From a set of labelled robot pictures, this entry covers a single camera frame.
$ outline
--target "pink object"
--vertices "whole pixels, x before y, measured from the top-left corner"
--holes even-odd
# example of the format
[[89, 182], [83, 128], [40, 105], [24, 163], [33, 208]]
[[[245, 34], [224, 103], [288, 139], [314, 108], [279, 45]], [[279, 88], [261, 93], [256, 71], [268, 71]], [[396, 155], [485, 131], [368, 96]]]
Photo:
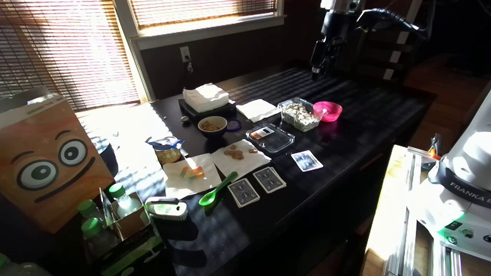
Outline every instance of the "pink object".
[[342, 114], [342, 106], [333, 102], [317, 102], [313, 105], [313, 114], [316, 117], [323, 114], [320, 122], [336, 122]]

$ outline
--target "googly eyes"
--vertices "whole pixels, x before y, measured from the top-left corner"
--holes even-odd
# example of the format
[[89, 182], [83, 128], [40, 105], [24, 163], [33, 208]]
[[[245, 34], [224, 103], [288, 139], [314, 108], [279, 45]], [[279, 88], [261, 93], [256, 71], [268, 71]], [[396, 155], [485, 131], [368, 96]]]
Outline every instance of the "googly eyes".
[[18, 185], [27, 191], [38, 191], [49, 186], [58, 175], [53, 163], [40, 160], [27, 165], [18, 174]]
[[64, 166], [72, 168], [87, 157], [87, 148], [80, 140], [70, 140], [61, 146], [58, 157]]

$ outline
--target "playing card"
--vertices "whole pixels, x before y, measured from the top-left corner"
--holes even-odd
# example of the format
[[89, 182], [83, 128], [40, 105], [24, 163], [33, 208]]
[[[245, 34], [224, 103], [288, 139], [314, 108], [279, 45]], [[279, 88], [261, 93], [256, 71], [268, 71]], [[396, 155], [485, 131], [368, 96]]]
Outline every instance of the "playing card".
[[256, 203], [261, 198], [257, 195], [257, 192], [251, 188], [248, 180], [245, 180], [245, 178], [228, 185], [227, 189], [230, 191], [230, 194], [239, 209], [242, 209], [251, 203]]
[[279, 189], [287, 188], [287, 183], [277, 175], [274, 168], [265, 168], [262, 171], [257, 171], [253, 174], [253, 177], [267, 194], [273, 194]]
[[322, 163], [310, 151], [291, 154], [291, 159], [302, 172], [323, 168]]

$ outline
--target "window blinds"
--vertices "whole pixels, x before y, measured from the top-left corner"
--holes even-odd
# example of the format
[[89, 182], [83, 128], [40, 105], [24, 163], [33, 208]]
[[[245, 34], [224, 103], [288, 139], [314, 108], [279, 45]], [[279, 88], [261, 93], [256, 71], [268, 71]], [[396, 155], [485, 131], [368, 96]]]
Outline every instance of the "window blinds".
[[277, 0], [130, 0], [138, 30], [274, 13]]
[[138, 102], [112, 0], [0, 2], [0, 99], [38, 86], [75, 111]]

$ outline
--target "bottle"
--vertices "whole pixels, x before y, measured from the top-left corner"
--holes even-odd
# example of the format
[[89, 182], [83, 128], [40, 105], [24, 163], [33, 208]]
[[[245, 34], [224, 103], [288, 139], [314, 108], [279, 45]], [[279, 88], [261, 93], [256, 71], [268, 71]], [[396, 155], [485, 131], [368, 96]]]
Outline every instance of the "bottle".
[[50, 276], [43, 267], [32, 263], [12, 263], [10, 258], [0, 254], [1, 276]]
[[118, 203], [116, 215], [119, 220], [141, 209], [141, 203], [126, 195], [126, 189], [121, 185], [112, 185], [109, 194]]
[[104, 226], [104, 215], [103, 212], [95, 206], [92, 200], [84, 200], [78, 205], [78, 214], [83, 218], [83, 221], [96, 218], [103, 223]]
[[106, 229], [98, 218], [89, 218], [81, 224], [81, 237], [89, 255], [96, 260], [118, 246], [118, 238]]

